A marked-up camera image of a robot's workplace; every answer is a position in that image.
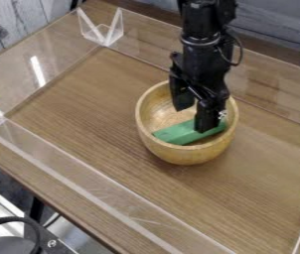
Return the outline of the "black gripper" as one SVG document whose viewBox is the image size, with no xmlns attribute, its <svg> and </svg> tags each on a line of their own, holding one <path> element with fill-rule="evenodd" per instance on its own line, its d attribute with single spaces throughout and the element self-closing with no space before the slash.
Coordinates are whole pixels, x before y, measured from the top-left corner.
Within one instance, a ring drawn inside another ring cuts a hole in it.
<svg viewBox="0 0 300 254">
<path fill-rule="evenodd" d="M 213 40 L 182 36 L 184 51 L 172 52 L 170 93 L 177 111 L 197 103 L 196 130 L 205 133 L 221 123 L 221 112 L 229 91 L 225 75 L 231 70 L 231 38 L 220 35 Z"/>
</svg>

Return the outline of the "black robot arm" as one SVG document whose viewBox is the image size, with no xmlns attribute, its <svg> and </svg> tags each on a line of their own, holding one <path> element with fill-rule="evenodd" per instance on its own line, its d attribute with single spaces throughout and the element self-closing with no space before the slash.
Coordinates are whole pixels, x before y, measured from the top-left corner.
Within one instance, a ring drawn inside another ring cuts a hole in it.
<svg viewBox="0 0 300 254">
<path fill-rule="evenodd" d="M 236 0 L 177 0 L 182 18 L 182 52 L 172 52 L 170 92 L 182 111 L 197 105 L 194 130 L 205 133 L 223 121 L 229 90 L 225 76 L 233 66 L 235 45 L 241 42 L 228 24 L 236 18 Z"/>
</svg>

